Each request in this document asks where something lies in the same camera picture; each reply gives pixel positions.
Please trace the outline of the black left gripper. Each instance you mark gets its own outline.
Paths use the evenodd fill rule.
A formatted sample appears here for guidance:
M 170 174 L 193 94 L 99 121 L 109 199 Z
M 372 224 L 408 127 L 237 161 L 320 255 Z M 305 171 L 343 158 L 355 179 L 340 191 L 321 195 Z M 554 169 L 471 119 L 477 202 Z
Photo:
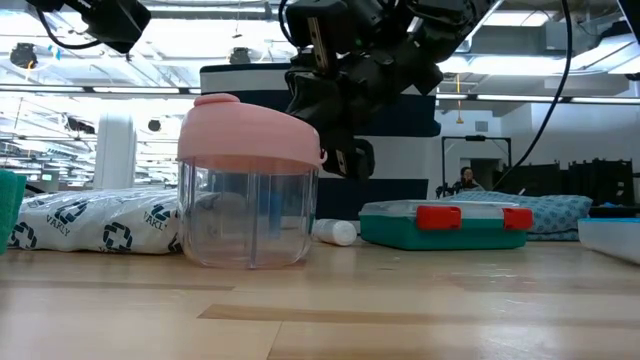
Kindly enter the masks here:
M 151 21 L 151 12 L 138 0 L 27 0 L 35 8 L 38 19 L 48 37 L 58 47 L 84 50 L 98 45 L 127 54 L 140 39 Z M 57 12 L 64 6 L 81 15 L 88 26 L 87 33 L 94 41 L 85 44 L 65 44 L 52 32 L 44 15 Z

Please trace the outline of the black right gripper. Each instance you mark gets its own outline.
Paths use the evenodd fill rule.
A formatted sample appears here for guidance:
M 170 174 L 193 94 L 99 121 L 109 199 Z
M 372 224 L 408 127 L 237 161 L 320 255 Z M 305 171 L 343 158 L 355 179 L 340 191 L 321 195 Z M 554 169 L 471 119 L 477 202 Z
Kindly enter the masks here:
M 285 113 L 319 134 L 324 171 L 352 180 L 368 180 L 375 169 L 370 142 L 354 137 L 351 114 L 334 79 L 340 55 L 368 53 L 357 64 L 357 84 L 370 94 L 397 95 L 415 86 L 422 95 L 442 80 L 431 53 L 406 40 L 413 13 L 404 1 L 282 0 L 279 24 L 298 51 L 285 72 L 292 99 Z

